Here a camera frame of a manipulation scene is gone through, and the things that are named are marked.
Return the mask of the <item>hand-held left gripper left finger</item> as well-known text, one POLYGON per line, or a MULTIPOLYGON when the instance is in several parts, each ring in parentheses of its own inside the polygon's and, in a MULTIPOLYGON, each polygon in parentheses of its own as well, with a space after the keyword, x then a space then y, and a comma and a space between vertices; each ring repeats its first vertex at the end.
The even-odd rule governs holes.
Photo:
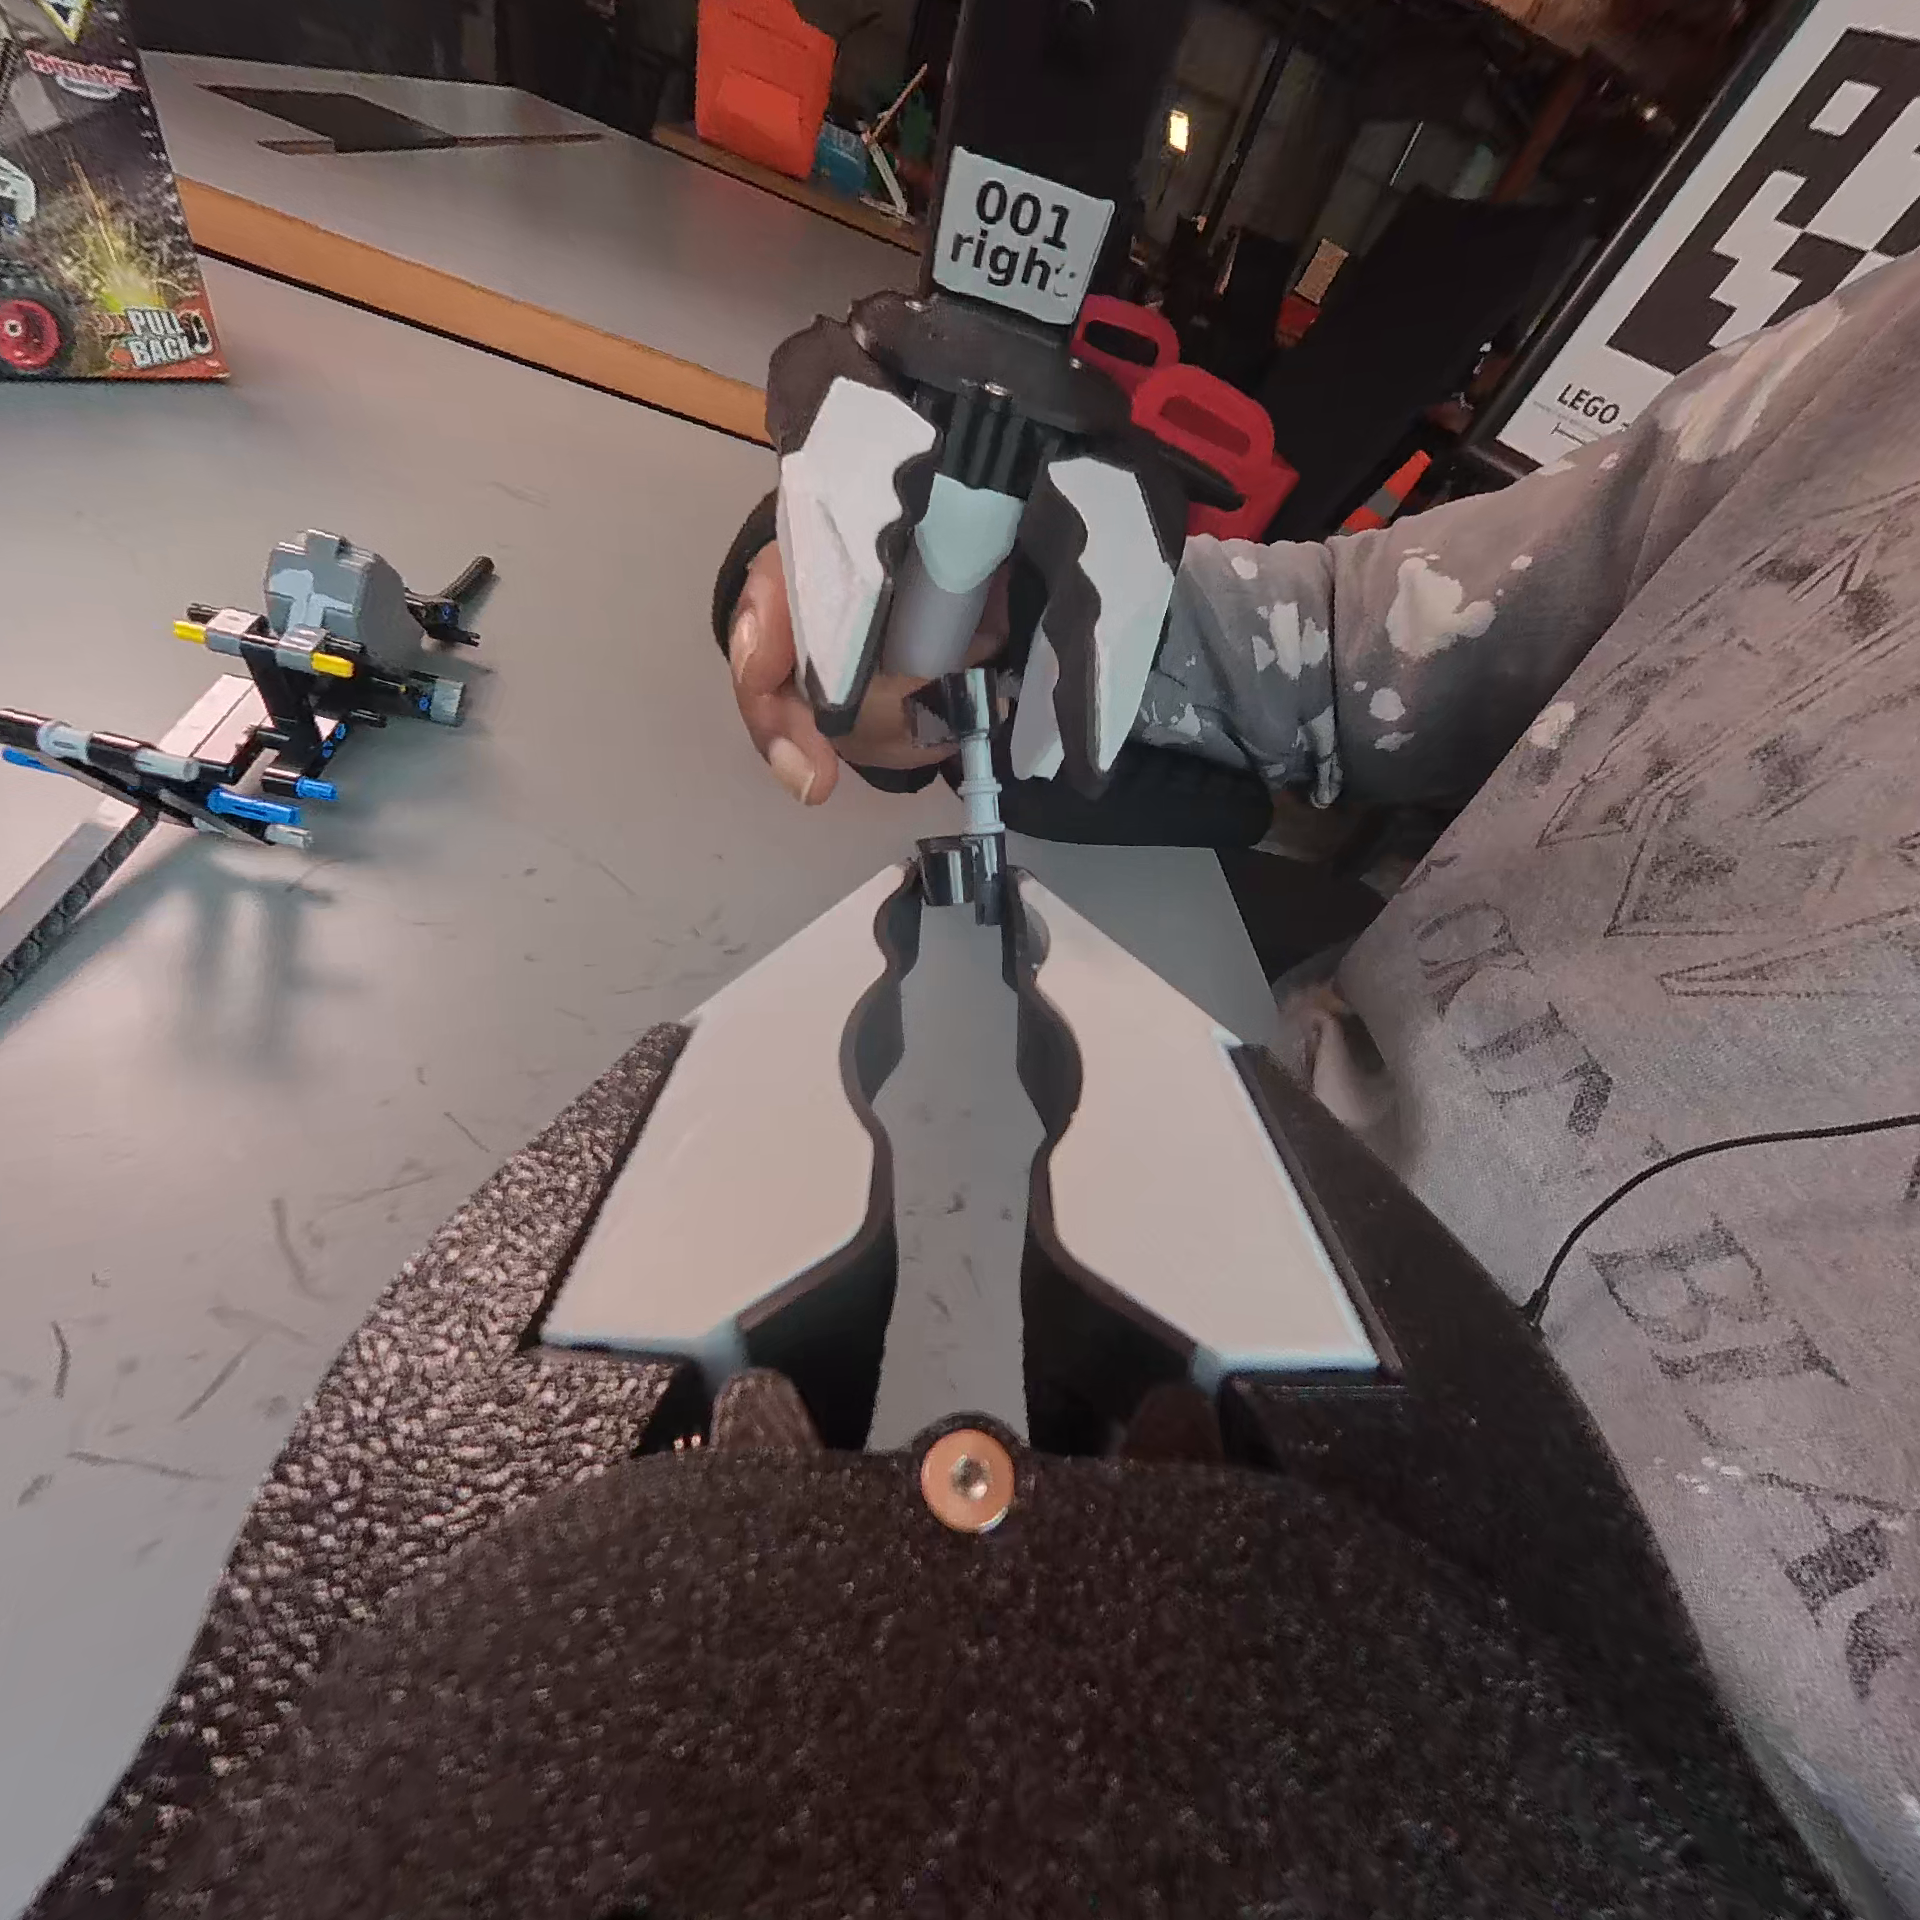
POLYGON ((541 1343, 714 1373, 892 1222, 892 1148, 874 1101, 902 1055, 900 983, 918 934, 899 861, 690 1009, 541 1343))

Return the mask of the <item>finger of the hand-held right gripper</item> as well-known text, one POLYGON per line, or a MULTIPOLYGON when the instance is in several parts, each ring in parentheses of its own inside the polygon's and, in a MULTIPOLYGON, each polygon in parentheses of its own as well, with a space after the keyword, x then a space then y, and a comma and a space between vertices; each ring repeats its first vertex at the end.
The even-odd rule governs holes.
POLYGON ((780 461, 777 541, 801 691, 828 736, 847 736, 871 692, 940 447, 935 423, 899 393, 835 375, 780 461))
POLYGON ((1026 503, 1018 552, 1042 608, 1014 699, 1018 780, 1105 790, 1159 655, 1187 541, 1188 501, 1159 454, 1053 456, 1026 503))

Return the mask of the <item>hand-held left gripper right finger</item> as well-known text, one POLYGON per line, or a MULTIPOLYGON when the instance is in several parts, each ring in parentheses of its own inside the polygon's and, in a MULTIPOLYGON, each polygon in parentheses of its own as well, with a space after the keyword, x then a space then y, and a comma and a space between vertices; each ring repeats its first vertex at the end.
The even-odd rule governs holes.
POLYGON ((1006 895, 1019 1085, 1042 1127, 1029 1227, 1042 1278, 1175 1375, 1378 1375, 1374 1335, 1252 1085, 1257 1051, 1014 870, 1006 895))

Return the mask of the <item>grey axle pin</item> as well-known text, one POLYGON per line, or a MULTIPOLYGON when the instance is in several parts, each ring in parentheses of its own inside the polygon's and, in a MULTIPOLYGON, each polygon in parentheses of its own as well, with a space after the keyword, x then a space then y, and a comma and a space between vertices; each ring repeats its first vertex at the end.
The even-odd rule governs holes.
POLYGON ((965 808, 965 832, 978 843, 1004 836, 1002 783, 994 772, 991 734, 997 692, 991 672, 974 664, 949 679, 950 725, 957 740, 957 795, 965 808))

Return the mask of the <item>brick vehicle chassis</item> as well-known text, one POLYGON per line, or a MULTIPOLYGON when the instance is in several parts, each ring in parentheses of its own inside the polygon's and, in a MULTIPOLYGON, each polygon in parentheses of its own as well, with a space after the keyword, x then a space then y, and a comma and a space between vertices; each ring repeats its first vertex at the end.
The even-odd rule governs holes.
POLYGON ((2 998, 42 969, 157 828, 246 848, 306 851, 305 808, 338 797, 345 743, 397 717, 455 729, 466 684, 447 652, 475 647, 466 615, 495 580, 471 559, 441 592, 345 535, 278 541, 263 605, 194 603, 181 639, 229 663, 163 737, 2 711, 4 764, 82 783, 99 806, 4 900, 2 998))

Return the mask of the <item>person's right forearm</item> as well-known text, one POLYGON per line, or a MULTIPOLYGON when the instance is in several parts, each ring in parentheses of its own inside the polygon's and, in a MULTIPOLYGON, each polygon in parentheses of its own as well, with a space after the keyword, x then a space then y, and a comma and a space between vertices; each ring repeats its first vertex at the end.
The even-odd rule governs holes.
POLYGON ((1318 806, 1470 795, 1612 631, 1916 477, 1916 345, 1906 256, 1517 484, 1318 543, 1191 536, 1134 740, 1318 806))

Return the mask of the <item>grey desk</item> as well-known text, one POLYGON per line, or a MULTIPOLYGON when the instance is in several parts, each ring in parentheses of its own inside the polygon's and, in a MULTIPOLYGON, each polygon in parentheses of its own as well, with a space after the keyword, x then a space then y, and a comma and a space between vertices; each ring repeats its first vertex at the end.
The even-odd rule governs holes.
POLYGON ((1026 1456, 1002 1524, 926 1444, 646 1454, 674 1389, 533 1331, 659 1124, 679 1006, 750 848, 687 692, 611 790, 618 913, 555 828, 425 774, 276 953, 291 1040, 213 988, 65 983, 4 1119, 4 1367, 78 1304, 190 1452, 100 1456, 113 1544, 9 1641, 4 1881, 26 1916, 1663 1913, 1651 1775, 1571 1661, 1356 1494, 1197 1459, 1026 1456))

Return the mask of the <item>person's right hand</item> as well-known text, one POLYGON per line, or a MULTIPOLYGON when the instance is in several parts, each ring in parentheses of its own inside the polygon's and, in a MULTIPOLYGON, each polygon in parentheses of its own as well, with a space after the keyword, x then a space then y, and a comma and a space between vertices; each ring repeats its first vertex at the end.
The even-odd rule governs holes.
POLYGON ((821 806, 843 772, 882 790, 922 790, 957 747, 926 743, 916 734, 915 697, 926 681, 878 667, 853 729, 828 736, 798 684, 798 645, 785 592, 780 547, 769 541, 751 565, 733 605, 727 661, 735 708, 751 744, 781 790, 821 806))

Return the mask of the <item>red plastic case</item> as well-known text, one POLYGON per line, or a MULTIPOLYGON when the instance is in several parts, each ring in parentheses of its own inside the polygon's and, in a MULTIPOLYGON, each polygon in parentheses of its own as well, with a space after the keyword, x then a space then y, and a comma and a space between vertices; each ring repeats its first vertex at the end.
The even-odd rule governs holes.
POLYGON ((1266 409, 1182 359, 1159 308, 1091 295, 1073 332, 1074 359, 1126 397, 1132 425, 1187 473, 1188 533, 1262 541, 1299 473, 1276 447, 1266 409))

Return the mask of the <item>orange traffic cone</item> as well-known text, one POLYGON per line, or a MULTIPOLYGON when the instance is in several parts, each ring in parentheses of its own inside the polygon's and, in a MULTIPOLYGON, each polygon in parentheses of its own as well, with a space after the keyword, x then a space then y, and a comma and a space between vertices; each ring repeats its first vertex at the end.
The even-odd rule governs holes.
POLYGON ((1380 487, 1370 493, 1342 524, 1345 536, 1374 533, 1393 524, 1405 507, 1409 495, 1422 484, 1434 456, 1426 447, 1412 449, 1405 461, 1394 468, 1380 487))

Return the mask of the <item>orange plastic crate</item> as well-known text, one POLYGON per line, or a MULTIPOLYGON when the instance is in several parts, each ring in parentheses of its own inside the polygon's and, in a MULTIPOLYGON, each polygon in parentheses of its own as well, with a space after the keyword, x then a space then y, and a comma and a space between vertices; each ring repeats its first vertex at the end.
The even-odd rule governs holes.
POLYGON ((835 38, 790 1, 699 1, 695 133, 785 177, 812 175, 835 38))

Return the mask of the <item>grey table with wooden edge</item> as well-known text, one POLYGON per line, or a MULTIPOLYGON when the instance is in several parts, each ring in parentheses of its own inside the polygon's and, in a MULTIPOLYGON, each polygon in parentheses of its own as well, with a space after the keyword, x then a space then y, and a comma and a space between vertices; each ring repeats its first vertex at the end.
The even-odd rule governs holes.
POLYGON ((145 56, 202 254, 763 443, 773 349, 916 275, 787 198, 514 87, 145 56))

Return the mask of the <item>person's grey printed hoodie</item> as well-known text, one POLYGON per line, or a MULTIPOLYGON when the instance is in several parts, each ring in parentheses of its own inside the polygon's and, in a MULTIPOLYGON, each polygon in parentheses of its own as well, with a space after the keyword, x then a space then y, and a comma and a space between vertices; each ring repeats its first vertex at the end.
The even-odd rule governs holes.
POLYGON ((1916 487, 1706 529, 1527 711, 1337 990, 1387 1152, 1549 1352, 1724 1694, 1916 1916, 1916 487))

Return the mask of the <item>black and white sign board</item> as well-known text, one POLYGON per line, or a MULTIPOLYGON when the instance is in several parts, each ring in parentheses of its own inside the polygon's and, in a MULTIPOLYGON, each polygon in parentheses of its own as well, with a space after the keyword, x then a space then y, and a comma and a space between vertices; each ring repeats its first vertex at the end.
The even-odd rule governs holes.
POLYGON ((1700 359, 1916 249, 1918 5, 1789 5, 1522 349, 1473 463, 1612 437, 1700 359))

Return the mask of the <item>toy truck box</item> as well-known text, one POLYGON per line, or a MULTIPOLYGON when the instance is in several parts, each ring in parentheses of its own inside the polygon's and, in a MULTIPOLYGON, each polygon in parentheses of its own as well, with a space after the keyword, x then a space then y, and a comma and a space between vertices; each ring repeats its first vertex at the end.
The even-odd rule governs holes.
POLYGON ((229 365, 125 5, 2 5, 2 379, 229 365))

